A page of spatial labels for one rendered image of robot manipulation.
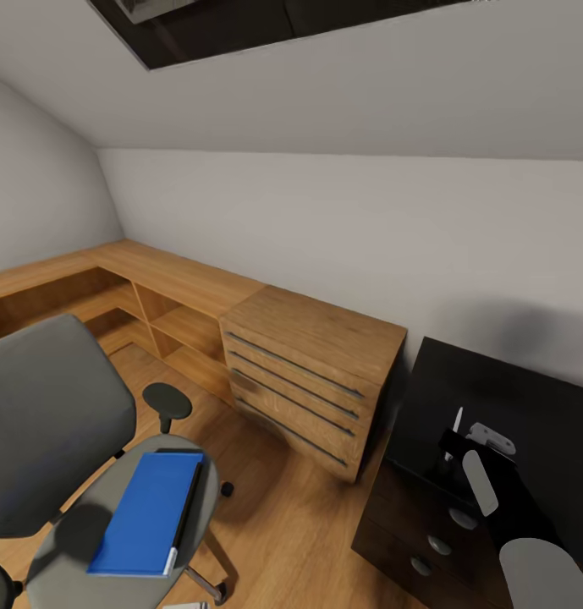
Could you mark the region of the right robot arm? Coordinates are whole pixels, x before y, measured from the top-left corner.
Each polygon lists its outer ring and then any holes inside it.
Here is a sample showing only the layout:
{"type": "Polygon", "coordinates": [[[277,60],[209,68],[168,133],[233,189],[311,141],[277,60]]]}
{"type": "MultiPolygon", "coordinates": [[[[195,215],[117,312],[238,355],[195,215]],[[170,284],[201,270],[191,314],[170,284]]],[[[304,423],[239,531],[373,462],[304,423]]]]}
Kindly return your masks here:
{"type": "Polygon", "coordinates": [[[521,482],[506,437],[476,422],[461,436],[447,428],[438,446],[464,468],[488,524],[514,609],[583,609],[583,573],[521,482]]]}

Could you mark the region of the folder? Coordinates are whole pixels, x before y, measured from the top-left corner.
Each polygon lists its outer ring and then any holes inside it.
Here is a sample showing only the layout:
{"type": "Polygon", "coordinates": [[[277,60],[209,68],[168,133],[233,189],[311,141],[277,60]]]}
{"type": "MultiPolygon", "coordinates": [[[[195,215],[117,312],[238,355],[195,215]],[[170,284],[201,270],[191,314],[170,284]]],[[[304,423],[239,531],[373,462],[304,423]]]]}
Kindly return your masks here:
{"type": "Polygon", "coordinates": [[[170,579],[204,453],[144,453],[86,573],[170,579]]]}

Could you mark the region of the pen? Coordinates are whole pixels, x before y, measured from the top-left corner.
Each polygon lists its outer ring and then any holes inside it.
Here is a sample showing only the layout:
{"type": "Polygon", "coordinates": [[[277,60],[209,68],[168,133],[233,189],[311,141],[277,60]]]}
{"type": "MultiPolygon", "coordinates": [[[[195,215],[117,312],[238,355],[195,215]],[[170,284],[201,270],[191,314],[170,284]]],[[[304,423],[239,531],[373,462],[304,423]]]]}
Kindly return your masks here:
{"type": "MultiPolygon", "coordinates": [[[[459,409],[459,413],[457,414],[456,421],[455,421],[455,424],[454,424],[454,432],[457,432],[457,430],[459,429],[459,424],[460,424],[461,415],[462,415],[462,409],[463,408],[461,407],[459,409]]],[[[445,460],[448,460],[449,458],[452,459],[453,455],[449,454],[449,453],[445,453],[445,460]]]]}

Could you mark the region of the swivel chair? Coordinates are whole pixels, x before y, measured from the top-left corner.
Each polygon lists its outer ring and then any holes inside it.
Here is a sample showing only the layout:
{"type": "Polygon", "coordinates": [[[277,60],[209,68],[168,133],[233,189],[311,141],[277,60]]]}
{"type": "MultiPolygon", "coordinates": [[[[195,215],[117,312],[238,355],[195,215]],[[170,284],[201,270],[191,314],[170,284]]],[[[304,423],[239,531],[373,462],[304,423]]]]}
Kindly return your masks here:
{"type": "Polygon", "coordinates": [[[135,396],[81,320],[54,316],[0,338],[0,539],[36,535],[53,524],[30,564],[13,581],[0,565],[0,609],[26,591],[31,609],[157,609],[183,573],[215,606],[228,600],[189,563],[202,542],[220,492],[210,453],[170,434],[172,420],[190,417],[191,400],[167,383],[142,393],[160,413],[161,434],[128,452],[135,438],[135,396]],[[190,514],[170,579],[86,573],[144,453],[204,453],[190,514]],[[107,461],[106,469],[65,512],[61,507],[107,461]]]}

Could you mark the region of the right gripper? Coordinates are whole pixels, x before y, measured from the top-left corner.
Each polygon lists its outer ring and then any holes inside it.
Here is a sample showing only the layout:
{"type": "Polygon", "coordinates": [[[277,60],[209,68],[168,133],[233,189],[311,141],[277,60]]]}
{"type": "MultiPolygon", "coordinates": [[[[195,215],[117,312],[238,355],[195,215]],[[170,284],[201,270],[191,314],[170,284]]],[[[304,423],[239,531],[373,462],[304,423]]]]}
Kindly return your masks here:
{"type": "Polygon", "coordinates": [[[453,458],[456,458],[462,464],[463,460],[460,460],[462,450],[464,450],[465,447],[477,444],[478,443],[473,440],[469,440],[457,432],[454,432],[452,429],[447,428],[443,433],[438,446],[446,451],[446,453],[452,454],[453,458]]]}

